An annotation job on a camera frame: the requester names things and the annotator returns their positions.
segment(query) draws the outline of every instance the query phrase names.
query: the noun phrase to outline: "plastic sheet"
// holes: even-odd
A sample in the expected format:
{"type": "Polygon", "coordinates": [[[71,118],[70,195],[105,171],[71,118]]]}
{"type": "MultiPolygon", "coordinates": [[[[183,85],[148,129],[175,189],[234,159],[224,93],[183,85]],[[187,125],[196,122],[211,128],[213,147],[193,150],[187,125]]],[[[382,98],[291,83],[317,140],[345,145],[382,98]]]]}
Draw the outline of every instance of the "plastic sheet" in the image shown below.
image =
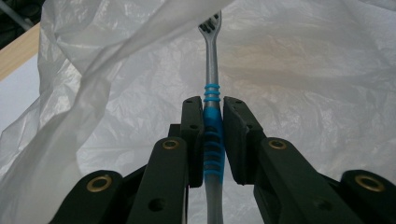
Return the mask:
{"type": "MultiPolygon", "coordinates": [[[[365,169],[396,182],[396,13],[392,1],[47,1],[40,97],[0,139],[0,222],[45,223],[83,175],[127,175],[202,95],[196,26],[222,10],[222,95],[268,136],[333,178],[365,169]]],[[[226,167],[224,222],[260,223],[252,187],[226,167]]],[[[205,223],[204,189],[189,222],[205,223]]]]}

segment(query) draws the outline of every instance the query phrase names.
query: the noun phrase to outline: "wooden surface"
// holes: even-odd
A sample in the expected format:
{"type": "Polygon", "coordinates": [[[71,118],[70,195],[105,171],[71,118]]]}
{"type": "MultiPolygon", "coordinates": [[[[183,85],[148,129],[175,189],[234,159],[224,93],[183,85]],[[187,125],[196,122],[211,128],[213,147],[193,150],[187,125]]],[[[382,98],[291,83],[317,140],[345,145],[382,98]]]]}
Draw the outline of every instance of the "wooden surface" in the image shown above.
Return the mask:
{"type": "Polygon", "coordinates": [[[38,53],[39,24],[0,50],[0,81],[38,53]]]}

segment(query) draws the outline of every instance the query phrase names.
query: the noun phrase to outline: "screw hole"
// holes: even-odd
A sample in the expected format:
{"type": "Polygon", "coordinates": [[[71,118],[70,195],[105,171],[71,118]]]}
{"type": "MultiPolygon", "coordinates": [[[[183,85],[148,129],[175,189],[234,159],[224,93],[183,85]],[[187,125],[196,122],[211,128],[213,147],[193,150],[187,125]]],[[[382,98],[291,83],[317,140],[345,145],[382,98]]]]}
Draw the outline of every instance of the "screw hole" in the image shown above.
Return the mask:
{"type": "Polygon", "coordinates": [[[274,149],[285,149],[286,144],[280,140],[271,140],[269,143],[270,147],[274,149]]]}
{"type": "Polygon", "coordinates": [[[165,149],[175,149],[178,147],[178,141],[176,140],[167,140],[163,142],[163,148],[165,149]]]}
{"type": "Polygon", "coordinates": [[[162,211],[165,208],[165,206],[166,206],[166,201],[164,199],[160,199],[160,198],[153,199],[148,204],[149,210],[151,210],[153,212],[162,211]]]}
{"type": "Polygon", "coordinates": [[[96,193],[108,189],[112,183],[109,175],[100,175],[88,182],[87,190],[96,193]]]}
{"type": "Polygon", "coordinates": [[[332,210],[332,204],[324,199],[315,199],[313,201],[313,204],[316,208],[323,210],[323,211],[331,211],[332,210]]]}
{"type": "Polygon", "coordinates": [[[385,190],[384,184],[382,184],[377,179],[368,175],[357,175],[355,181],[363,188],[374,191],[381,192],[385,190]]]}

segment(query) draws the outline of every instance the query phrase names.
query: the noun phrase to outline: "white plastic bag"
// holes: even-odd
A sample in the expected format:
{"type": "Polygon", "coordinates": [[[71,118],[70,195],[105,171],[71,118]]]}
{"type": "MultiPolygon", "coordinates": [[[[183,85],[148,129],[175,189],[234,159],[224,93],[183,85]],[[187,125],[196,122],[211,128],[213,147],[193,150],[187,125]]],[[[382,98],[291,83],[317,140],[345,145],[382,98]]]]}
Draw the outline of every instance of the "white plastic bag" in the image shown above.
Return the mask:
{"type": "MultiPolygon", "coordinates": [[[[85,174],[127,175],[202,95],[196,26],[229,1],[47,1],[40,97],[0,139],[0,222],[45,223],[85,174]]],[[[247,1],[222,10],[222,95],[244,100],[268,136],[319,172],[396,181],[396,14],[345,1],[247,1]]],[[[224,222],[260,223],[252,187],[224,180],[224,222]]],[[[189,222],[205,223],[203,188],[189,222]]]]}

